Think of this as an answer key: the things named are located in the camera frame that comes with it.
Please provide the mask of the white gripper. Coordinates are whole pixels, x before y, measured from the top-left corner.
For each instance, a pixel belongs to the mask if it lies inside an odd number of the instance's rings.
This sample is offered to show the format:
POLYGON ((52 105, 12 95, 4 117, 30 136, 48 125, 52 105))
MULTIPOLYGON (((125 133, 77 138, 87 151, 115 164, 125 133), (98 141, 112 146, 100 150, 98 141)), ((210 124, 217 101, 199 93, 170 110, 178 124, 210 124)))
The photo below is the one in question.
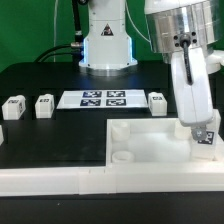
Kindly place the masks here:
POLYGON ((205 140, 207 127, 213 118, 213 104, 206 62, 201 47, 189 50, 190 71, 193 79, 188 83, 184 53, 175 52, 171 58, 171 71, 175 102, 179 120, 191 128, 195 141, 205 140))

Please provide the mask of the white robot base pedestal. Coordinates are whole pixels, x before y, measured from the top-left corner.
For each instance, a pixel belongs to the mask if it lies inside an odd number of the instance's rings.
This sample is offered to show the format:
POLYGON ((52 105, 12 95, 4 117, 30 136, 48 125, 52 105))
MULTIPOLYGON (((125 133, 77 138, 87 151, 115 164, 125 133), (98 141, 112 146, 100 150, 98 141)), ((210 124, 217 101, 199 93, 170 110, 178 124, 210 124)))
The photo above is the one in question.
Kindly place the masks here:
POLYGON ((117 76, 134 68, 132 39, 126 32, 125 0, 89 0, 89 33, 83 42, 80 70, 117 76))

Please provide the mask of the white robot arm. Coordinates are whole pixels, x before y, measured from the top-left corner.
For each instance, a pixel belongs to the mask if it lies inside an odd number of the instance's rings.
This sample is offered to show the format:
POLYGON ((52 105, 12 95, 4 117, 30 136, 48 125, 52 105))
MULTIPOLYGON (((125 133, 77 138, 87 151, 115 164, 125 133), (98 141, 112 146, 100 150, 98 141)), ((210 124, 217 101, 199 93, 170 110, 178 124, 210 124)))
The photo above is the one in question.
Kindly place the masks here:
POLYGON ((221 36, 219 0, 145 0, 151 49, 171 66, 178 118, 194 140, 214 118, 209 75, 224 66, 210 45, 221 36))

